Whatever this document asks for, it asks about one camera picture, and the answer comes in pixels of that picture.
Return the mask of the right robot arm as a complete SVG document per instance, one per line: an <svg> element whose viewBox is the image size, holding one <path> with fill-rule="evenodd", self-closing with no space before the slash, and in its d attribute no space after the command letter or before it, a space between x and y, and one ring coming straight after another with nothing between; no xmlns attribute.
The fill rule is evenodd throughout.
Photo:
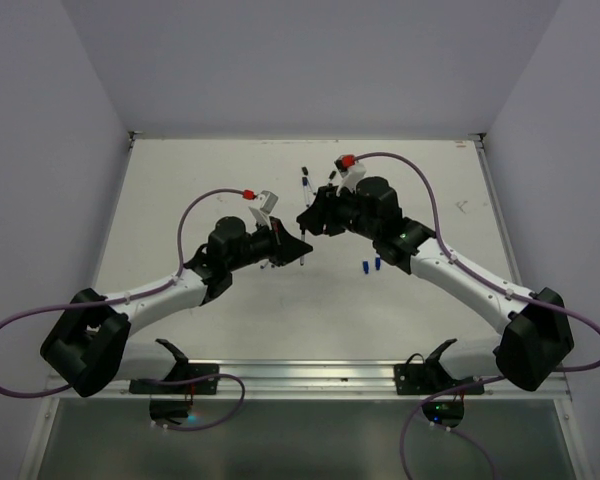
<svg viewBox="0 0 600 480"><path fill-rule="evenodd" d="M353 191L320 188L297 221L313 235L350 231L369 239L386 264L442 289L492 328L486 338L446 340L422 363L406 366L402 374L414 393L448 392L481 376L535 391L574 347L558 293L534 293L441 248L434 230L403 215L396 191L381 177L363 179Z"/></svg>

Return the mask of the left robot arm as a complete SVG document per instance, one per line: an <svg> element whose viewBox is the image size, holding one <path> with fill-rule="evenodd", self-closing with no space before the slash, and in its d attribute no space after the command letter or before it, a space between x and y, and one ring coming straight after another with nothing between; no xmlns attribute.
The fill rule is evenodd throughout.
<svg viewBox="0 0 600 480"><path fill-rule="evenodd" d="M40 354L82 397L119 380L177 392L194 376L186 355L167 340L138 344L132 337L172 314L219 298L232 285L236 270L264 260L285 266L312 250L277 218L248 232L241 219L224 217L171 276L126 293L105 296L91 288L78 292Z"/></svg>

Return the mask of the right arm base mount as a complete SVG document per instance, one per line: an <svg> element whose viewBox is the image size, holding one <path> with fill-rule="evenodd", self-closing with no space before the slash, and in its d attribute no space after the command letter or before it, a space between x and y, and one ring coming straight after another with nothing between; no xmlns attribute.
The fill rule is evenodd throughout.
<svg viewBox="0 0 600 480"><path fill-rule="evenodd" d="M484 393L483 386L469 388L469 385L475 382L473 377L454 379L443 369L442 355L456 344L456 339L446 340L427 357L415 353L404 362L393 366L393 381L399 396L429 396L446 389L464 387L464 390L454 393L452 400L436 400L421 407L422 413L430 422L450 429L458 427L464 418L464 397Z"/></svg>

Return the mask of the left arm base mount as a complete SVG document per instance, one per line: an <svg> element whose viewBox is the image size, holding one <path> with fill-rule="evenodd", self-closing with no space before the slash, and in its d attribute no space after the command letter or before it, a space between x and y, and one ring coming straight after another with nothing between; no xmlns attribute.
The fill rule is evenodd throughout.
<svg viewBox="0 0 600 480"><path fill-rule="evenodd" d="M129 382L132 395L181 396L179 400L155 400L149 402L152 421L162 427L188 428L195 420L191 416L194 396L215 395L220 378L216 363L191 363L174 344L165 339L155 341L149 360L141 358L140 367L149 366L149 373L142 373Z"/></svg>

